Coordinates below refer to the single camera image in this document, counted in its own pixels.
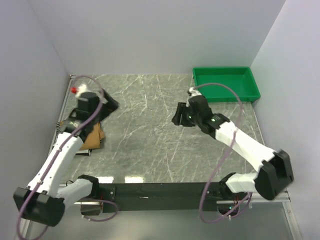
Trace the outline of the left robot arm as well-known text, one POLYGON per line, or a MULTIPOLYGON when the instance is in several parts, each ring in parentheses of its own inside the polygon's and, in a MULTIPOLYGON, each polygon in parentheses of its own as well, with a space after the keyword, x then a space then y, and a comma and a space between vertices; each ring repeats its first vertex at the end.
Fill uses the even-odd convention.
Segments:
POLYGON ((13 194, 19 219, 54 227, 61 221, 65 210, 75 202, 85 198, 88 201, 101 199, 100 183, 96 177, 81 175, 63 190, 59 190, 59 185, 94 126, 119 107, 119 103, 105 90, 102 90, 102 95, 105 103, 91 91, 77 97, 77 107, 63 121, 45 163, 27 187, 18 187, 13 194))

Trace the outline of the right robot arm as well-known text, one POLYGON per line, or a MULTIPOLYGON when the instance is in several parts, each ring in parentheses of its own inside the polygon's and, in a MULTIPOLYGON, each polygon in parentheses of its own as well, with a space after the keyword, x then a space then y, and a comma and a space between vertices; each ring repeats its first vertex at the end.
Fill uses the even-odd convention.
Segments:
POLYGON ((203 133, 229 146, 253 167, 254 173, 230 173, 219 182, 219 193, 226 200, 237 193, 252 192, 271 201, 294 181, 286 151, 275 151, 259 143, 223 114, 213 113, 204 96, 179 102, 171 121, 176 126, 199 127, 203 133))

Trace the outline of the tan tank top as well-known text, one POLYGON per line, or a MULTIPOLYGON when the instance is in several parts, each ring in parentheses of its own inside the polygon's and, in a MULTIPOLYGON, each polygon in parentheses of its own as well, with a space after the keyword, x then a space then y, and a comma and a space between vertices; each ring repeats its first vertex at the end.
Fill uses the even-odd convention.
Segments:
POLYGON ((87 136, 84 144, 80 150, 95 150, 100 149, 102 146, 102 141, 105 138, 105 133, 102 130, 101 123, 98 122, 94 125, 92 132, 87 136))

